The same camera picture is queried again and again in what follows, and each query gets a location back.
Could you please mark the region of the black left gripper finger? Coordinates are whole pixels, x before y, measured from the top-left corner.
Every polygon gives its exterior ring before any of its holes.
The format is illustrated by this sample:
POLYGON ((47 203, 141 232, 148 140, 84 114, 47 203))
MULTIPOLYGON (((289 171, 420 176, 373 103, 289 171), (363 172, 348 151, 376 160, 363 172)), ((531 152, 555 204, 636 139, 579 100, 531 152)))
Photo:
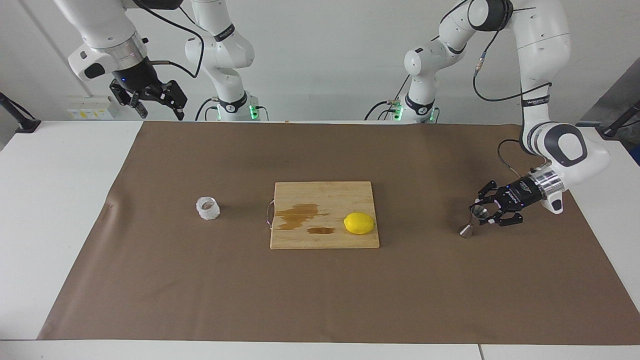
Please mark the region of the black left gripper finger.
POLYGON ((477 198, 469 206, 469 210, 475 207, 495 207, 496 209, 502 209, 503 204, 498 199, 499 194, 503 191, 502 186, 498 186, 495 181, 489 181, 485 184, 480 191, 477 192, 477 198))
POLYGON ((521 215, 523 207, 501 207, 487 219, 488 224, 496 224, 500 227, 508 227, 521 224, 524 221, 521 215))

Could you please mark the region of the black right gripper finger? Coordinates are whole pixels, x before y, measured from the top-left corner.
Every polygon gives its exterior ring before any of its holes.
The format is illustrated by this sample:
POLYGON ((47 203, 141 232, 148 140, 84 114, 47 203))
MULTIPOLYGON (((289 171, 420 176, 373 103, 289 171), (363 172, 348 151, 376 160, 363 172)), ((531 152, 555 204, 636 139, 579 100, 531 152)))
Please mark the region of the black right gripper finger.
POLYGON ((178 121, 185 118, 185 105, 188 98, 176 80, 151 84, 150 96, 156 103, 171 109, 178 121))
POLYGON ((114 96, 115 100, 118 102, 119 105, 128 106, 131 109, 134 109, 142 119, 147 118, 148 111, 144 106, 144 104, 140 101, 139 93, 134 91, 133 94, 130 94, 118 82, 110 83, 110 91, 112 92, 112 95, 114 96))

